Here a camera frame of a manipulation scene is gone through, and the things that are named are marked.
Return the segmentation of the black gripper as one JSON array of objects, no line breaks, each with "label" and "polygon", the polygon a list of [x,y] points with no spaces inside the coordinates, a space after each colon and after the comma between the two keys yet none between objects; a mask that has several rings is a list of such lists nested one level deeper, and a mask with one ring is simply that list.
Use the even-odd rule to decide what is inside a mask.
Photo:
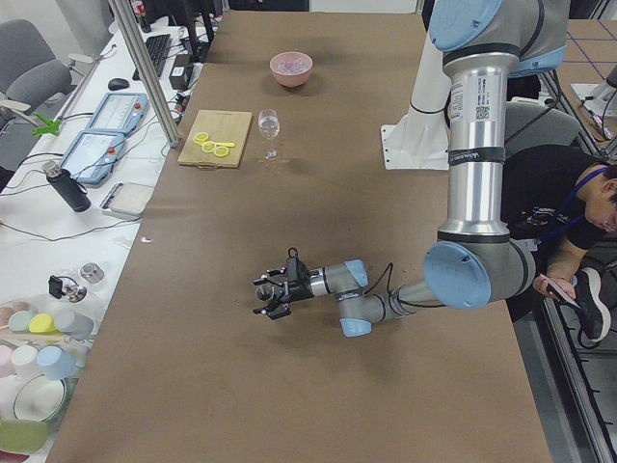
[{"label": "black gripper", "polygon": [[[268,269],[253,280],[254,286],[283,286],[287,281],[286,268]],[[313,297],[310,280],[305,286],[291,286],[287,283],[287,295],[274,296],[263,308],[253,309],[254,314],[264,314],[270,319],[279,319],[291,315],[289,303],[307,300]]]}]

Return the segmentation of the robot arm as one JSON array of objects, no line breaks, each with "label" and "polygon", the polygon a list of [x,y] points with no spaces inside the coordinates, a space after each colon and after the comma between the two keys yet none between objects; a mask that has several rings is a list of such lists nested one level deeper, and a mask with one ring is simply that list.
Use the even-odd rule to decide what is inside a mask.
[{"label": "robot arm", "polygon": [[565,55],[566,1],[439,1],[419,76],[442,62],[438,101],[426,120],[447,136],[447,217],[419,282],[374,294],[362,261],[308,269],[295,252],[255,281],[260,313],[289,315],[293,302],[331,294],[348,337],[425,309],[475,309],[526,290],[530,252],[500,218],[507,81],[556,68]]}]

